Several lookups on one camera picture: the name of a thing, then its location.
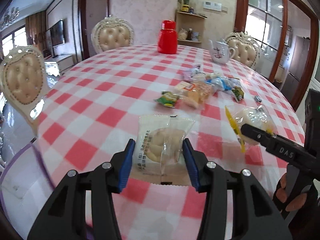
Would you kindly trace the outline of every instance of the chandelier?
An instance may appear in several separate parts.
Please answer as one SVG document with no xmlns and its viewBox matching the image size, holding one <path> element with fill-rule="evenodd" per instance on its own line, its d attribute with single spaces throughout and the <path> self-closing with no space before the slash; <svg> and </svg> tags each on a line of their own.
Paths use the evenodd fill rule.
<svg viewBox="0 0 320 240">
<path fill-rule="evenodd" d="M 0 21 L 0 30 L 2 30 L 5 26 L 9 26 L 14 22 L 14 20 L 19 15 L 19 7 L 12 8 L 11 13 L 9 14 L 9 9 L 7 9 L 6 13 L 4 14 L 3 20 Z"/>
</svg>

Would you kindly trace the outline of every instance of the wooden door frame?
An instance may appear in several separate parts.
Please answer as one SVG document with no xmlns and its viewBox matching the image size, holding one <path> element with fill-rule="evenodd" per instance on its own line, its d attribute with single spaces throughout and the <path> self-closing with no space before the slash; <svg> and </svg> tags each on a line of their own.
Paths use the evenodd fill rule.
<svg viewBox="0 0 320 240">
<path fill-rule="evenodd" d="M 294 5 L 296 5 L 301 11 L 303 11 L 310 18 L 310 21 L 311 21 L 310 49 L 308 53 L 308 59 L 302 74 L 302 78 L 295 92 L 295 95 L 290 102 L 292 108 L 296 111 L 308 88 L 313 70 L 315 68 L 316 58 L 318 54 L 318 45 L 319 45 L 319 20 L 316 14 L 312 11 L 312 9 L 309 8 L 303 1 L 301 0 L 289 0 L 289 1 L 292 2 Z M 236 8 L 235 31 L 238 31 L 238 30 L 243 31 L 245 29 L 246 16 L 248 14 L 248 3 L 249 3 L 249 0 L 238 0 L 237 8 Z M 278 49 L 278 51 L 281 51 L 281 54 L 278 53 L 279 55 L 277 55 L 276 57 L 275 62 L 278 61 L 278 63 L 277 65 L 274 64 L 272 68 L 272 71 L 269 77 L 270 82 L 274 81 L 274 77 L 276 75 L 276 71 L 280 63 L 282 51 L 284 48 L 284 39 L 285 39 L 285 35 L 283 37 L 283 32 L 282 32 L 282 35 L 280 37 L 280 45 Z"/>
<path fill-rule="evenodd" d="M 87 21 L 86 21 L 86 1 L 87 0 L 78 0 L 78 15 L 80 22 L 80 30 L 81 30 L 81 54 L 82 59 L 85 60 L 90 57 L 89 47 L 88 47 L 88 37 L 87 37 Z M 110 11 L 110 0 L 107 0 L 107 11 L 108 14 L 111 14 Z"/>
</svg>

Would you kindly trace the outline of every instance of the tufted chair back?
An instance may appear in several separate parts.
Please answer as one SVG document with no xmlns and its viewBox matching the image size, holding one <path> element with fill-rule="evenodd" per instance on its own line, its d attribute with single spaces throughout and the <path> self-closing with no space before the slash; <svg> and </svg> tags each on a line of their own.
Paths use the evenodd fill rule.
<svg viewBox="0 0 320 240">
<path fill-rule="evenodd" d="M 37 116 L 42 110 L 42 98 L 49 91 L 41 52 L 33 46 L 10 50 L 0 65 L 0 86 L 37 135 Z"/>
<path fill-rule="evenodd" d="M 91 41 L 96 53 L 131 46 L 133 29 L 125 20 L 109 16 L 98 22 L 91 32 Z"/>
<path fill-rule="evenodd" d="M 230 33 L 226 38 L 226 43 L 235 49 L 233 57 L 236 61 L 255 69 L 260 57 L 260 46 L 248 33 Z"/>
</svg>

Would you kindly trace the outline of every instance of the bottle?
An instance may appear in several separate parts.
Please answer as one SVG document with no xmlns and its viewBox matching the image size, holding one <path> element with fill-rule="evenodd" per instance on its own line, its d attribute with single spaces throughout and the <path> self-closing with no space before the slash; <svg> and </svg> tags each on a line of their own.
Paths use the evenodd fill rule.
<svg viewBox="0 0 320 240">
<path fill-rule="evenodd" d="M 165 20 L 162 22 L 162 29 L 159 32 L 158 52 L 163 54 L 176 54 L 178 49 L 178 34 L 176 23 Z"/>
<path fill-rule="evenodd" d="M 189 29 L 189 31 L 188 31 L 188 36 L 187 36 L 187 40 L 188 40 L 188 41 L 191 41 L 191 38 L 192 38 L 192 29 Z"/>
</svg>

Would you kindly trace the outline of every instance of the checkered tablecloth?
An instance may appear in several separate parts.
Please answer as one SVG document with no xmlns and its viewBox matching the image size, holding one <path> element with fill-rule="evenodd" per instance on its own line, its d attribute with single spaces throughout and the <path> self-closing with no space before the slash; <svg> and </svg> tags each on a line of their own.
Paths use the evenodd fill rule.
<svg viewBox="0 0 320 240">
<path fill-rule="evenodd" d="M 91 57 L 68 71 L 49 92 L 40 115 L 39 146 L 44 163 L 58 184 L 71 169 L 90 171 L 136 139 L 138 119 L 146 114 L 186 113 L 154 102 L 161 91 L 181 81 L 181 72 L 201 64 L 205 72 L 218 71 L 240 78 L 243 105 L 257 107 L 259 95 L 278 133 L 303 145 L 304 132 L 290 104 L 269 81 L 239 62 L 216 65 L 208 51 L 179 46 L 175 55 L 160 54 L 156 45 L 126 47 Z M 193 147 L 224 169 L 252 171 L 271 195 L 286 163 L 260 146 L 241 154 L 224 106 L 239 107 L 230 95 L 218 92 L 202 110 L 190 113 L 196 120 L 188 134 Z M 114 195 L 116 215 L 124 239 L 196 239 L 205 194 L 192 187 L 161 186 L 129 179 L 126 189 Z M 228 235 L 232 212 L 228 210 Z"/>
</svg>

